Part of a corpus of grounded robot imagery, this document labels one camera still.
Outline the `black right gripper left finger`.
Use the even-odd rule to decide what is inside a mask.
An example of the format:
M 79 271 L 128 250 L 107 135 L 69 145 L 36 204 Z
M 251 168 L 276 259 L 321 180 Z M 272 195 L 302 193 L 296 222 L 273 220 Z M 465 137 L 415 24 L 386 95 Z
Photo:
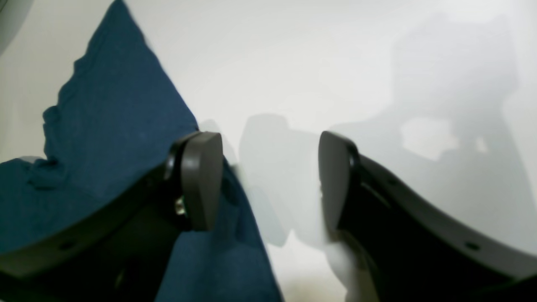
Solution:
M 1 256 L 2 302 L 152 302 L 182 232 L 215 225 L 222 136 L 194 132 L 117 199 Z

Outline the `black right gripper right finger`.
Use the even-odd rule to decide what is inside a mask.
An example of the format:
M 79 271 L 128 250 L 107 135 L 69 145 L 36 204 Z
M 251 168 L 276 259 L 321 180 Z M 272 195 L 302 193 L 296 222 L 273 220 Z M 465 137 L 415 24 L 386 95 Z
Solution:
M 382 302 L 535 302 L 536 256 L 456 221 L 349 138 L 324 131 L 325 221 L 357 245 Z

